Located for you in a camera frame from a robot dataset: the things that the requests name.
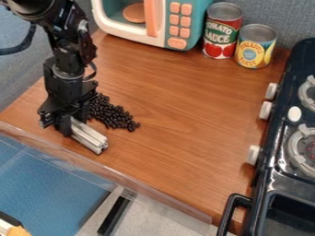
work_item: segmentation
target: white knob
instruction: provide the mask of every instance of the white knob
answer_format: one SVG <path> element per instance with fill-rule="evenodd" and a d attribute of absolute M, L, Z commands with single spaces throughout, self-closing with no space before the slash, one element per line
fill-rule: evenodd
<path fill-rule="evenodd" d="M 252 166 L 255 166 L 260 150 L 261 148 L 259 146 L 251 145 L 249 149 L 249 153 L 247 155 L 246 162 Z"/>
<path fill-rule="evenodd" d="M 265 98 L 266 98 L 267 100 L 273 100 L 277 88 L 278 88 L 278 85 L 277 85 L 277 84 L 275 84 L 275 83 L 270 83 L 270 84 L 268 85 L 267 90 L 266 90 Z"/>
<path fill-rule="evenodd" d="M 290 110 L 287 113 L 287 118 L 290 120 L 290 122 L 298 122 L 299 119 L 301 119 L 302 111 L 299 109 L 299 107 L 291 107 Z"/>
<path fill-rule="evenodd" d="M 273 104 L 270 101 L 264 101 L 262 104 L 261 112 L 259 114 L 259 118 L 261 118 L 262 120 L 268 120 L 272 108 Z"/>

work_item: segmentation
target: tomato sauce can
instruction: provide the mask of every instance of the tomato sauce can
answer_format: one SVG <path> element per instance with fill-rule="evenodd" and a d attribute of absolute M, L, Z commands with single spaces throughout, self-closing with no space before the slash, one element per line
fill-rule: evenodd
<path fill-rule="evenodd" d="M 262 24 L 244 26 L 239 32 L 235 60 L 239 65 L 259 69 L 270 64 L 276 44 L 276 32 Z"/>
<path fill-rule="evenodd" d="M 243 14 L 231 3 L 212 4 L 207 9 L 203 53 L 215 59 L 232 57 L 235 53 Z"/>

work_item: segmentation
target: can label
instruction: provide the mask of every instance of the can label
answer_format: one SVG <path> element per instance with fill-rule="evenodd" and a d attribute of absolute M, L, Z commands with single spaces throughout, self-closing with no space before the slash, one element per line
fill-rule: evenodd
<path fill-rule="evenodd" d="M 270 64 L 274 47 L 275 41 L 258 43 L 239 36 L 235 59 L 244 67 L 262 68 Z"/>
<path fill-rule="evenodd" d="M 208 19 L 205 24 L 204 37 L 211 43 L 231 44 L 236 41 L 238 32 L 229 25 Z"/>
<path fill-rule="evenodd" d="M 241 21 L 242 18 L 235 21 L 208 18 L 205 23 L 204 54 L 215 59 L 232 57 L 235 53 Z"/>

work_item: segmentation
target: microwave button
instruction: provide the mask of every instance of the microwave button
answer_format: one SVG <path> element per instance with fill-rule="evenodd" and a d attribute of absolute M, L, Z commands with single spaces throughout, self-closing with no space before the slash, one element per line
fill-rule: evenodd
<path fill-rule="evenodd" d="M 185 49 L 185 47 L 187 46 L 187 41 L 183 39 L 169 38 L 168 44 L 169 47 L 172 48 Z"/>
<path fill-rule="evenodd" d="M 191 30 L 187 28 L 181 28 L 181 37 L 185 39 L 191 37 Z"/>
<path fill-rule="evenodd" d="M 169 34 L 173 36 L 178 36 L 180 34 L 180 29 L 177 26 L 169 27 Z"/>
<path fill-rule="evenodd" d="M 172 13 L 180 13 L 181 4 L 178 2 L 170 3 L 170 12 Z"/>
<path fill-rule="evenodd" d="M 169 16 L 169 22 L 172 25 L 178 25 L 178 24 L 180 24 L 180 17 L 177 15 L 170 15 Z"/>
<path fill-rule="evenodd" d="M 182 17 L 181 18 L 181 25 L 183 27 L 190 27 L 192 24 L 192 19 L 189 17 Z"/>
<path fill-rule="evenodd" d="M 191 4 L 183 4 L 181 6 L 181 13 L 185 16 L 190 16 L 193 11 L 193 6 Z"/>

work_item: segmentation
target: pile of black beans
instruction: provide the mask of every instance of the pile of black beans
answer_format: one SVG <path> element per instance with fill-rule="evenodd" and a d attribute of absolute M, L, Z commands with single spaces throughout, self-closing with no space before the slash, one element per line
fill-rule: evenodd
<path fill-rule="evenodd" d="M 134 117 L 126 112 L 123 106 L 115 106 L 110 103 L 110 97 L 99 93 L 98 96 L 91 101 L 88 111 L 88 119 L 96 119 L 103 122 L 106 128 L 127 129 L 133 132 L 140 127 L 140 123 L 134 121 Z"/>

